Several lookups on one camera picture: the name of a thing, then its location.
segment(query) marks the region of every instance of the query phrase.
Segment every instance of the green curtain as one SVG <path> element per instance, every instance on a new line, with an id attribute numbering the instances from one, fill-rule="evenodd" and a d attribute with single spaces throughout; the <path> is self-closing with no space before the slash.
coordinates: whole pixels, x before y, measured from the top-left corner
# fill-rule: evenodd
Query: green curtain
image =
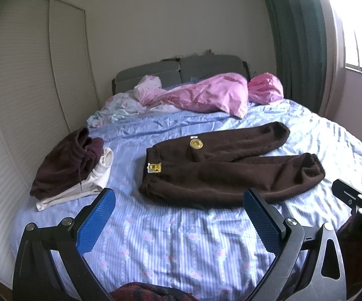
<path id="1" fill-rule="evenodd" d="M 265 0 L 285 98 L 317 113 L 326 79 L 326 29 L 320 0 Z"/>

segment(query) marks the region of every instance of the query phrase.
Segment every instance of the white fabric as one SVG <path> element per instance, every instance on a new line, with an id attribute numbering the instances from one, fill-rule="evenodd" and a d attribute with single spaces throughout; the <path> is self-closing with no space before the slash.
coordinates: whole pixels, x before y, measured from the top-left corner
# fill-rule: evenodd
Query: white fabric
<path id="1" fill-rule="evenodd" d="M 89 128 L 99 128 L 132 117 L 147 117 L 158 113 L 174 113 L 180 109 L 171 104 L 158 106 L 142 106 L 135 98 L 133 91 L 111 96 L 100 111 L 87 119 Z"/>
<path id="2" fill-rule="evenodd" d="M 110 169 L 113 163 L 113 151 L 110 148 L 103 149 L 98 164 L 89 174 L 86 180 L 81 184 L 65 190 L 57 196 L 45 198 L 36 203 L 37 210 L 42 211 L 53 205 L 66 203 L 67 201 L 75 200 L 78 198 L 98 195 L 106 186 L 110 177 Z"/>

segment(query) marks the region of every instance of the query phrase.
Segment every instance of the crumpled bedding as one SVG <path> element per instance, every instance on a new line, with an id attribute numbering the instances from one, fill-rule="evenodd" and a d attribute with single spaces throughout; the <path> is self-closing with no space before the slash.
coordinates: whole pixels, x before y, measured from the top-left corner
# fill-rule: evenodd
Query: crumpled bedding
<path id="1" fill-rule="evenodd" d="M 244 119 L 224 112 L 180 111 L 128 118 L 91 130 L 92 137 L 102 137 L 105 147 L 114 152 L 107 186 L 114 190 L 117 204 L 95 247 L 85 254 L 107 291 L 136 281 L 179 288 L 200 301 L 244 300 L 274 259 L 244 209 L 165 207 L 146 199 L 138 187 L 147 147 L 185 135 L 272 121 L 284 123 L 291 133 L 287 142 L 268 156 L 315 153 L 326 172 L 325 179 L 313 189 L 274 206 L 284 217 L 292 216 L 302 225 L 330 222 L 338 229 L 350 209 L 332 195 L 331 185 L 342 179 L 362 191 L 362 143 L 340 125 L 293 101 L 264 106 L 250 103 Z M 93 199 L 89 196 L 39 212 L 35 198 L 28 196 L 12 226 L 14 255 L 26 224 L 57 225 L 64 217 L 75 217 Z M 57 252 L 53 258 L 68 293 L 76 297 Z M 293 276 L 303 261 L 301 253 Z"/>
<path id="2" fill-rule="evenodd" d="M 147 117 L 158 113 L 174 113 L 180 109 L 171 104 L 142 106 L 135 98 L 133 91 L 111 96 L 100 111 L 96 111 L 87 120 L 88 128 L 99 128 L 119 120 L 136 117 Z"/>
<path id="3" fill-rule="evenodd" d="M 275 75 L 265 72 L 248 82 L 248 100 L 262 105 L 274 105 L 284 98 L 283 85 Z"/>
<path id="4" fill-rule="evenodd" d="M 161 88 L 159 77 L 147 75 L 135 86 L 134 95 L 143 106 L 169 103 L 179 109 L 195 112 L 221 110 L 240 118 L 248 111 L 247 79 L 233 72 L 218 74 L 169 91 Z"/>

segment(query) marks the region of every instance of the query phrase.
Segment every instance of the drawstring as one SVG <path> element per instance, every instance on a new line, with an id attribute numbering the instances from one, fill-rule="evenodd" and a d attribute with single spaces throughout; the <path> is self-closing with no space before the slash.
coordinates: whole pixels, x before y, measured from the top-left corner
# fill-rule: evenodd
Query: drawstring
<path id="1" fill-rule="evenodd" d="M 79 167 L 78 167 L 78 177 L 79 177 L 79 184 L 81 186 L 81 191 L 82 191 L 81 165 L 80 164 L 79 164 Z"/>

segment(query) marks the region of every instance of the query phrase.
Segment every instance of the blue pad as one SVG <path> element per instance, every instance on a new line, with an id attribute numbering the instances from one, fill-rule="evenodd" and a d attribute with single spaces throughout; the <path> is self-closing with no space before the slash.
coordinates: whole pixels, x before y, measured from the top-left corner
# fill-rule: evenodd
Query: blue pad
<path id="1" fill-rule="evenodd" d="M 114 191 L 105 188 L 96 197 L 93 203 L 86 207 L 91 207 L 92 209 L 82 226 L 79 228 L 76 239 L 77 249 L 81 256 L 86 252 L 92 251 L 97 239 L 107 224 L 107 221 L 115 208 Z"/>
<path id="2" fill-rule="evenodd" d="M 276 257 L 282 249 L 282 235 L 271 215 L 251 190 L 244 192 L 244 209 L 268 252 Z"/>

